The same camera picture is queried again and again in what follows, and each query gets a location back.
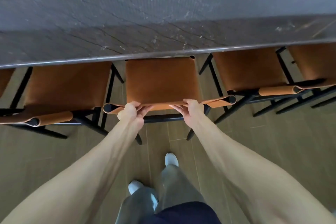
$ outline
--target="hand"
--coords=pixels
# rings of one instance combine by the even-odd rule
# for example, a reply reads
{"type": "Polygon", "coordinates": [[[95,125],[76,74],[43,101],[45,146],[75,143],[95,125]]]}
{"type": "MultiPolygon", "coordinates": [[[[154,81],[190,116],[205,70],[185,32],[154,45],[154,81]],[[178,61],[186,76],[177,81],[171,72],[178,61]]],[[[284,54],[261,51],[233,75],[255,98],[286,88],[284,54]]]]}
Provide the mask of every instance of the hand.
{"type": "Polygon", "coordinates": [[[193,99],[183,99],[183,102],[186,102],[188,107],[183,105],[170,105],[170,107],[182,114],[185,123],[193,129],[198,119],[204,116],[204,105],[193,99]]]}
{"type": "Polygon", "coordinates": [[[124,110],[118,113],[120,121],[126,120],[132,122],[139,131],[144,125],[144,116],[153,108],[153,106],[138,107],[141,103],[133,101],[125,105],[124,110]]]}

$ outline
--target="white sneaker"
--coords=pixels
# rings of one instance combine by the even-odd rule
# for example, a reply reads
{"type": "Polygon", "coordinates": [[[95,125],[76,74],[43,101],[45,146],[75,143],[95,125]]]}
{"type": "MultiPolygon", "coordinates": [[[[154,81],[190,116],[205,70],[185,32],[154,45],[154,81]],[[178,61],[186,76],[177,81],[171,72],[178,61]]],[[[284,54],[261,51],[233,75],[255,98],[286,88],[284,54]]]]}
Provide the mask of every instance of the white sneaker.
{"type": "Polygon", "coordinates": [[[165,157],[165,164],[166,166],[168,165],[175,165],[175,166],[179,166],[179,161],[177,160],[176,156],[174,153],[170,152],[166,154],[165,157]]]}
{"type": "Polygon", "coordinates": [[[136,192],[138,189],[142,188],[144,185],[136,180],[131,181],[130,184],[128,184],[128,191],[132,195],[134,192],[136,192]]]}

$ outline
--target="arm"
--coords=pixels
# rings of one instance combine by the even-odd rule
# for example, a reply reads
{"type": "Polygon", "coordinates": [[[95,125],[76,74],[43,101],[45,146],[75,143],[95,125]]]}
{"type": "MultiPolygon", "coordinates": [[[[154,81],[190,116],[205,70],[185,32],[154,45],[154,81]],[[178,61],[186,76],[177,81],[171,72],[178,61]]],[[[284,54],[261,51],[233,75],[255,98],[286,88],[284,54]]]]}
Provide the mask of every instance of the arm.
{"type": "Polygon", "coordinates": [[[91,220],[111,188],[121,160],[144,125],[151,109],[137,111],[132,102],[118,114],[120,121],[86,155],[38,188],[2,222],[84,223],[91,220]]]}
{"type": "Polygon", "coordinates": [[[203,114],[202,104],[185,101],[188,107],[172,107],[194,130],[217,170],[247,195],[259,217],[267,216],[267,223],[336,223],[334,216],[286,171],[221,132],[203,114]]]}

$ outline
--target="forearm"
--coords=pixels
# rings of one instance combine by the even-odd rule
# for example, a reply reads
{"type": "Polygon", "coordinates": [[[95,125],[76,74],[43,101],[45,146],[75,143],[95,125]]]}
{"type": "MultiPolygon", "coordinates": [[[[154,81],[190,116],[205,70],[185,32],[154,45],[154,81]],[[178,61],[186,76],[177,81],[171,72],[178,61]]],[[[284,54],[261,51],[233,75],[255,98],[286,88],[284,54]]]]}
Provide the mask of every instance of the forearm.
{"type": "Polygon", "coordinates": [[[3,223],[79,223],[91,218],[136,134],[128,121],[120,121],[103,141],[33,192],[3,223]]]}
{"type": "Polygon", "coordinates": [[[335,223],[333,216],[282,168],[232,140],[205,116],[194,129],[216,168],[265,211],[285,223],[335,223]]]}

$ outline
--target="gray pants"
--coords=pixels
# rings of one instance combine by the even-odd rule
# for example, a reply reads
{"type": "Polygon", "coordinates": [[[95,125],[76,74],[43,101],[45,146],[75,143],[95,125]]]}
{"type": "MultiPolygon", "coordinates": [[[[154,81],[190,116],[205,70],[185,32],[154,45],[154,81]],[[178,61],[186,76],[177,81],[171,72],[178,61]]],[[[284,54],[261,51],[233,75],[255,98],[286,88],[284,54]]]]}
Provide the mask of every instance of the gray pants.
{"type": "Polygon", "coordinates": [[[153,197],[158,198],[155,190],[140,188],[121,204],[115,224],[138,224],[142,218],[174,205],[192,201],[205,202],[182,170],[175,165],[168,165],[162,171],[161,181],[164,190],[155,210],[152,200],[153,197]]]}

